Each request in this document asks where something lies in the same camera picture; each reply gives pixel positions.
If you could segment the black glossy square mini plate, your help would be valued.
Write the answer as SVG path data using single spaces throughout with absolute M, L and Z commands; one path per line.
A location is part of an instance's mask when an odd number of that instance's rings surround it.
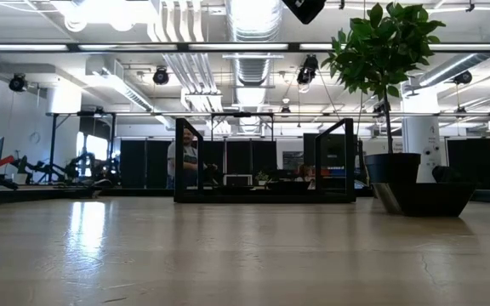
M 408 217 L 456 218 L 476 191 L 466 183 L 375 183 L 387 213 Z

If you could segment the white framed black box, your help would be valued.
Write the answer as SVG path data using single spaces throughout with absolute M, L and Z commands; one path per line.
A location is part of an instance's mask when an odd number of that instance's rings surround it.
M 253 185 L 251 174 L 225 174 L 223 177 L 224 186 L 247 187 Z

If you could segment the dark framed poster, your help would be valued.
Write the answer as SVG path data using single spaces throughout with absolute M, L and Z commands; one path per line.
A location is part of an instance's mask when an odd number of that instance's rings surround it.
M 283 151 L 282 168 L 284 170 L 297 171 L 304 164 L 303 151 Z

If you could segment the person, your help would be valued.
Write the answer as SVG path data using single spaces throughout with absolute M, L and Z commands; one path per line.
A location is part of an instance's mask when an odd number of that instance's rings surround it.
M 298 177 L 296 178 L 297 181 L 310 182 L 314 179 L 315 179 L 315 174 L 310 166 L 307 166 L 305 164 L 299 166 Z
M 183 132 L 183 176 L 182 179 L 185 187 L 197 185 L 197 149 L 192 146 L 193 133 L 184 128 Z M 172 142 L 168 147 L 167 152 L 167 188 L 174 189 L 174 175 L 175 175 L 175 147 L 176 142 Z

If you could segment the black partition panel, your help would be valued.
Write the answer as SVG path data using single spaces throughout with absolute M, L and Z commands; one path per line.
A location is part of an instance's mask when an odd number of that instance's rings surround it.
M 165 140 L 124 140 L 121 142 L 122 187 L 167 189 L 168 147 Z M 207 141 L 201 151 L 203 162 L 217 170 L 207 179 L 220 182 L 226 174 L 249 174 L 255 178 L 277 169 L 274 141 Z
M 303 137 L 304 145 L 304 164 L 310 166 L 315 174 L 315 179 L 310 181 L 309 190 L 316 188 L 316 137 L 317 134 L 305 133 Z M 322 167 L 343 167 L 346 170 L 345 157 L 345 136 L 343 134 L 329 134 L 321 140 L 321 168 Z M 345 178 L 322 178 L 321 186 L 323 190 L 333 190 L 334 192 L 346 191 Z
M 490 190 L 490 138 L 446 141 L 448 166 L 478 190 Z

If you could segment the red and blue storage bins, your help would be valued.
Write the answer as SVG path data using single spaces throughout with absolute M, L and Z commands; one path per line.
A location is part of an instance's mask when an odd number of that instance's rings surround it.
M 322 167 L 319 176 L 323 179 L 345 178 L 346 170 L 343 167 Z

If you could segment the black overhead light bar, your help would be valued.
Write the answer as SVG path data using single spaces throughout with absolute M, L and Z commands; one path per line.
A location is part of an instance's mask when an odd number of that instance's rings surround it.
M 0 53 L 321 53 L 332 45 L 327 42 L 141 42 L 141 43 L 0 43 Z M 490 43 L 436 43 L 435 53 L 490 54 Z

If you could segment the green plant in black pot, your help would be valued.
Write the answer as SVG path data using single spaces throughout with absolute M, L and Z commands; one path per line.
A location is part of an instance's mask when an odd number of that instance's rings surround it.
M 364 157 L 372 184 L 415 183 L 421 161 L 418 153 L 395 153 L 390 125 L 390 100 L 402 96 L 399 86 L 434 55 L 430 45 L 440 40 L 433 32 L 445 24 L 430 18 L 421 4 L 376 3 L 362 18 L 350 19 L 350 30 L 339 30 L 332 50 L 322 62 L 346 92 L 378 98 L 385 116 L 388 149 Z

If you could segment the black background robot rig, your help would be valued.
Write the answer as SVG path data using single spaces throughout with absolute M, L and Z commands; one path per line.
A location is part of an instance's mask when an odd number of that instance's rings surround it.
M 31 164 L 27 156 L 6 156 L 0 160 L 0 186 L 17 190 L 21 185 L 40 185 L 55 179 L 58 188 L 112 188 L 119 184 L 116 160 L 102 161 L 94 153 L 85 152 L 71 159 L 64 167 L 57 164 Z

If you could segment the white round column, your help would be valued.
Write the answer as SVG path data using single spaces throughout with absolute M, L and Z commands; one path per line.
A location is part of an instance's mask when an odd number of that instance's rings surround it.
M 403 151 L 420 154 L 417 182 L 435 183 L 432 171 L 442 164 L 437 92 L 428 88 L 412 91 L 402 98 L 401 111 L 406 113 L 402 119 Z

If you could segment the office chair with black jacket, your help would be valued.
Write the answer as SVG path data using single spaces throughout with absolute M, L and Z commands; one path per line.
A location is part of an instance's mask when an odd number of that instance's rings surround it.
M 461 183 L 464 181 L 462 175 L 452 167 L 436 166 L 432 169 L 434 180 L 440 183 Z

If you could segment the silver ventilation duct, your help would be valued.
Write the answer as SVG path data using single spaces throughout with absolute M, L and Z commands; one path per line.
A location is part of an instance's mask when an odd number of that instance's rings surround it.
M 279 39 L 281 0 L 225 0 L 229 39 L 273 43 Z M 269 53 L 238 54 L 232 61 L 236 102 L 241 111 L 259 112 L 266 98 L 272 61 Z

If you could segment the black background station frame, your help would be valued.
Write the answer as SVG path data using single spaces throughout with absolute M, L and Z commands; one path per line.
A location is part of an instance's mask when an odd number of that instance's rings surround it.
M 152 134 L 148 134 L 146 136 L 120 136 L 117 134 L 117 124 L 116 121 L 120 119 L 120 115 L 117 113 L 112 113 L 110 118 L 112 120 L 111 124 L 105 124 L 102 122 L 102 117 L 104 117 L 104 113 L 102 112 L 87 112 L 83 111 L 79 113 L 79 117 L 87 120 L 87 129 L 84 132 L 79 134 L 80 139 L 78 141 L 78 151 L 74 156 L 68 156 L 66 158 L 66 164 L 73 158 L 78 157 L 82 153 L 89 152 L 94 153 L 95 157 L 99 160 L 116 160 L 118 165 L 118 171 L 120 174 L 119 184 L 118 186 L 122 187 L 121 180 L 121 171 L 120 171 L 120 152 L 121 152 L 121 142 L 124 140 L 165 140 L 170 143 L 175 140 L 175 129 L 176 123 L 170 122 L 168 125 L 168 135 L 166 136 L 154 136 Z M 52 128 L 51 128 L 51 140 L 50 140 L 50 150 L 49 150 L 49 164 L 57 164 L 55 159 L 56 155 L 58 155 L 64 148 L 63 144 L 59 143 L 57 140 L 57 129 L 58 126 L 64 122 L 66 119 L 65 114 L 53 114 L 52 115 Z M 240 141 L 240 140 L 253 140 L 253 141 L 274 141 L 276 142 L 276 158 L 277 158 L 277 169 L 267 173 L 270 176 L 270 181 L 290 181 L 295 179 L 298 175 L 297 171 L 292 170 L 284 170 L 282 168 L 282 153 L 283 151 L 303 151 L 303 137 L 305 132 L 301 131 L 296 134 L 296 139 L 298 139 L 302 145 L 301 150 L 283 150 L 282 148 L 282 136 L 278 134 L 278 130 L 283 128 L 284 124 L 290 124 L 291 126 L 302 129 L 305 126 L 305 122 L 300 120 L 297 117 L 292 117 L 289 115 L 285 115 L 283 117 L 283 122 L 278 122 L 276 116 L 272 113 L 247 113 L 247 112 L 237 112 L 237 113 L 220 113 L 220 114 L 210 114 L 207 113 L 203 115 L 203 119 L 207 120 L 208 125 L 211 128 L 220 127 L 226 119 L 246 119 L 248 121 L 252 119 L 259 120 L 259 124 L 257 124 L 257 129 L 268 128 L 270 130 L 270 135 L 262 136 L 258 133 L 252 134 L 243 134 L 238 136 L 228 136 L 225 134 L 217 134 L 217 133 L 207 133 L 204 130 L 201 130 L 199 127 L 195 127 L 195 129 L 203 136 L 204 143 L 207 141 Z M 320 134 L 325 132 L 327 129 L 332 127 L 335 123 L 339 122 L 342 119 L 335 120 L 333 122 L 324 122 L 319 131 L 314 134 Z M 338 128 L 335 131 L 331 132 L 331 134 L 345 134 L 343 128 Z M 365 189 L 368 187 L 368 174 L 367 169 L 364 164 L 364 157 L 374 155 L 375 150 L 371 149 L 369 142 L 362 141 L 358 138 L 357 134 L 355 134 L 354 143 L 355 143 L 355 182 L 360 189 Z M 445 138 L 441 140 L 441 153 L 442 153 L 442 166 L 448 166 L 447 161 L 447 149 L 446 149 L 446 141 L 449 139 L 457 139 L 457 138 Z M 203 178 L 206 184 L 222 184 L 223 179 L 218 182 L 213 178 L 207 179 L 206 175 L 208 173 L 214 172 L 217 169 L 213 170 L 211 168 L 207 168 L 203 172 Z M 253 184 L 257 184 L 255 178 L 253 178 Z

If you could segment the black aluminium rig frame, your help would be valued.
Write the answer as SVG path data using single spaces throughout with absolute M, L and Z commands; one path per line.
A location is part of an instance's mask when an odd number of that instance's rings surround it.
M 104 189 L 101 188 L 26 188 L 10 190 L 0 189 L 0 204 L 23 201 L 46 201 L 59 199 L 93 199 L 98 196 L 113 197 L 170 197 L 172 190 L 157 189 Z M 472 201 L 490 203 L 490 190 L 478 190 Z

